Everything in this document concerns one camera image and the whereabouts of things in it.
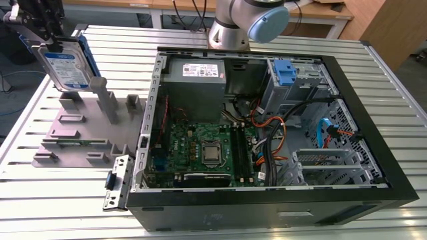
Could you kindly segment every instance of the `blue hard drive label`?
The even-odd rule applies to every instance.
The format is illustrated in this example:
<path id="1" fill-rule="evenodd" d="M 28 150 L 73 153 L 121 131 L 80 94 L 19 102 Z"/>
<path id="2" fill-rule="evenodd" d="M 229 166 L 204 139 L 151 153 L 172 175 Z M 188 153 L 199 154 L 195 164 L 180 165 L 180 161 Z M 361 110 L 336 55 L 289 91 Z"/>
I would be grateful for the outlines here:
<path id="1" fill-rule="evenodd" d="M 76 59 L 76 57 L 71 54 L 61 54 L 61 53 L 52 53 L 52 52 L 48 52 L 44 54 L 44 56 L 49 59 Z"/>
<path id="2" fill-rule="evenodd" d="M 80 62 L 73 55 L 48 52 L 44 56 L 63 86 L 71 89 L 85 89 L 89 87 L 89 83 L 80 70 Z"/>

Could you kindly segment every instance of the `connector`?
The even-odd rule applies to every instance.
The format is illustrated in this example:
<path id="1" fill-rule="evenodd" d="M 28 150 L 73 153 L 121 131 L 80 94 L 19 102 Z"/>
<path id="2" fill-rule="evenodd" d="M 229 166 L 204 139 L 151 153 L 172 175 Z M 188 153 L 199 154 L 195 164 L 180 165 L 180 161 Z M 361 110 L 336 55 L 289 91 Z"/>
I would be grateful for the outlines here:
<path id="1" fill-rule="evenodd" d="M 340 140 L 340 133 L 339 133 L 339 125 L 329 125 L 327 126 L 327 133 L 331 135 L 331 138 Z"/>
<path id="2" fill-rule="evenodd" d="M 359 131 L 355 131 L 353 134 L 349 137 L 351 142 L 359 142 L 363 139 L 363 134 Z"/>

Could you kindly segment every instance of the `aluminum table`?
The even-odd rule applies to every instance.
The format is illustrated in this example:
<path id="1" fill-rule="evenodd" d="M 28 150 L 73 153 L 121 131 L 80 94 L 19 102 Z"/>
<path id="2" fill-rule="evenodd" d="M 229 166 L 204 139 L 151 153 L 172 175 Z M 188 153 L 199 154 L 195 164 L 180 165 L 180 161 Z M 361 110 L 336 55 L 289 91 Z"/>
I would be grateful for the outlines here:
<path id="1" fill-rule="evenodd" d="M 205 48 L 183 30 L 89 25 L 84 35 L 116 97 L 147 97 L 157 46 Z M 420 200 L 336 226 L 147 232 L 129 212 L 103 212 L 108 169 L 31 165 L 60 103 L 45 77 L 0 148 L 0 239 L 287 239 L 427 238 L 427 115 L 373 49 L 357 41 L 279 37 L 253 51 L 332 55 L 379 128 Z"/>

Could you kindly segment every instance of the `gray 3d-printed holder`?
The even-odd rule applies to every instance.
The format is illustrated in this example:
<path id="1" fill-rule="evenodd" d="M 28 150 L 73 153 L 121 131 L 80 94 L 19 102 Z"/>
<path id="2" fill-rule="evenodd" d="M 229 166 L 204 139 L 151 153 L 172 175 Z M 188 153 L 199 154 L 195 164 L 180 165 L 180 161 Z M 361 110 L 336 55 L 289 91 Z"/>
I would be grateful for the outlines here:
<path id="1" fill-rule="evenodd" d="M 61 94 L 61 108 L 33 156 L 35 167 L 111 168 L 116 157 L 135 156 L 145 102 L 133 94 L 116 99 L 105 84 L 103 77 L 91 80 L 97 98 Z"/>

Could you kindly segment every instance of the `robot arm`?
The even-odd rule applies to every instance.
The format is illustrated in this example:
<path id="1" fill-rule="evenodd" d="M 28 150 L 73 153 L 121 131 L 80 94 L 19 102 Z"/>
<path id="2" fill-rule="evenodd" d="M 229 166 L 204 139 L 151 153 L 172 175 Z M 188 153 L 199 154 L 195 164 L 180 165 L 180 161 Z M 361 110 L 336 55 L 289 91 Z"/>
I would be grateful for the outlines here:
<path id="1" fill-rule="evenodd" d="M 215 49 L 245 50 L 249 38 L 257 43 L 273 40 L 284 31 L 288 20 L 284 0 L 216 1 L 208 43 Z"/>
<path id="2" fill-rule="evenodd" d="M 12 10 L 4 23 L 32 42 L 47 44 L 55 52 L 61 51 L 57 38 L 64 37 L 61 0 L 9 0 Z"/>
<path id="3" fill-rule="evenodd" d="M 91 79 L 100 77 L 83 35 L 64 36 L 61 0 L 11 0 L 5 24 L 25 38 L 56 88 L 63 92 L 92 92 Z"/>

